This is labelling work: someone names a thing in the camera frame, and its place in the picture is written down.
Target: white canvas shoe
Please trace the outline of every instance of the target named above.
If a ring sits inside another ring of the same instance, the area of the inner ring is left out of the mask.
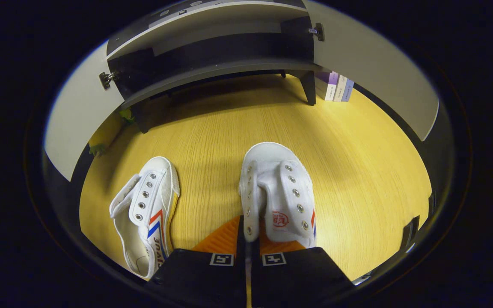
[[[169,225],[180,196],[178,175],[164,157],[150,159],[110,205],[127,265],[150,279],[172,252]]]
[[[297,240],[315,247],[315,195],[306,168],[288,148],[274,143],[256,144],[246,153],[239,179],[244,236],[254,242],[265,218],[271,241]]]

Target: book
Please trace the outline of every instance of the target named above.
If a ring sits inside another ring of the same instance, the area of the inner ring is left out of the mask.
[[[315,92],[324,100],[334,98],[338,74],[336,72],[315,72]]]
[[[334,94],[333,101],[342,101],[342,97],[344,97],[344,90],[346,88],[347,78],[344,75],[340,75],[338,78],[338,84],[336,85],[336,94]]]
[[[351,79],[349,78],[347,79],[346,88],[344,90],[344,96],[342,97],[342,101],[349,101],[351,97],[351,92],[353,91],[354,84],[355,83]]]

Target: yellow wood surface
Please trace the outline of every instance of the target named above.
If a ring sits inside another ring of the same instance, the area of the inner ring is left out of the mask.
[[[313,180],[317,245],[349,279],[393,255],[403,227],[427,219],[431,193],[425,166],[407,136],[354,90],[349,102],[309,106],[299,80],[287,75],[219,80],[182,90],[162,124],[141,134],[125,128],[107,154],[94,158],[80,200],[84,234],[126,267],[108,207],[150,158],[165,156],[178,172],[181,196],[172,243],[192,248],[241,214],[241,163],[258,142],[290,148]]]

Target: white cabinet door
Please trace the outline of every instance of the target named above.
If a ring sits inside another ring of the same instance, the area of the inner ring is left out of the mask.
[[[68,181],[92,134],[124,101],[115,82],[104,89],[98,78],[101,72],[110,73],[106,47],[107,41],[77,66],[62,86],[50,113],[45,151]]]
[[[378,96],[425,140],[437,117],[439,98],[421,70],[369,27],[323,4],[303,2],[313,27],[321,23],[324,30],[324,41],[313,36],[314,62]]]

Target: metal hinge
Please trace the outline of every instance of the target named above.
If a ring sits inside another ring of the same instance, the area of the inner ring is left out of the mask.
[[[98,75],[98,78],[100,78],[100,82],[102,82],[102,86],[104,87],[104,89],[107,90],[110,87],[110,81],[117,80],[117,72],[113,72],[110,74],[101,72],[100,75]]]
[[[323,24],[316,23],[315,28],[309,28],[309,33],[316,35],[319,41],[324,41]]]

